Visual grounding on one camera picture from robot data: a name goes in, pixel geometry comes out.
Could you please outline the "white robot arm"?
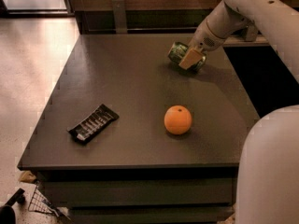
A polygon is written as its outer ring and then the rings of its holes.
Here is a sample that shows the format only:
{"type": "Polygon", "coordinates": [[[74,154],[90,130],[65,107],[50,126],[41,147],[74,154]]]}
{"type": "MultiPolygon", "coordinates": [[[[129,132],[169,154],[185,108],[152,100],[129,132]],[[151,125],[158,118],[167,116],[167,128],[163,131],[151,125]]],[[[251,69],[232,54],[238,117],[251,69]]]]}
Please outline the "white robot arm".
{"type": "Polygon", "coordinates": [[[299,224],[299,13],[280,0],[222,0],[179,65],[190,68],[248,23],[270,47],[229,54],[262,116],[243,147],[235,224],[299,224]]]}

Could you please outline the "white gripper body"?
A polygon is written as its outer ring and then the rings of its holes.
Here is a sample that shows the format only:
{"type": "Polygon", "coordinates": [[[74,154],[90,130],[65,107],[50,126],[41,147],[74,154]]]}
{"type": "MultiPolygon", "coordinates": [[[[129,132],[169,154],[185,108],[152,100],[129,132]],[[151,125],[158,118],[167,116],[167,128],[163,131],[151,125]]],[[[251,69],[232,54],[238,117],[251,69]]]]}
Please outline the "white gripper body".
{"type": "Polygon", "coordinates": [[[198,50],[213,51],[223,43],[224,39],[214,35],[208,27],[207,19],[204,19],[197,27],[189,43],[189,47],[198,50]]]}

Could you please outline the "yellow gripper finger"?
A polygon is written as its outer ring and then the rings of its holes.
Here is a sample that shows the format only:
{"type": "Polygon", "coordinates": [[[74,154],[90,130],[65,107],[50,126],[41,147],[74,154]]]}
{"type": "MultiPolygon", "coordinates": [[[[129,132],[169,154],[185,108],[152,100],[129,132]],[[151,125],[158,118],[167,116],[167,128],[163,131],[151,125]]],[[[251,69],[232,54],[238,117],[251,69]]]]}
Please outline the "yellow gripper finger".
{"type": "Polygon", "coordinates": [[[201,50],[190,48],[187,50],[186,54],[181,59],[178,65],[181,68],[188,70],[202,61],[204,56],[205,54],[201,50]]]}

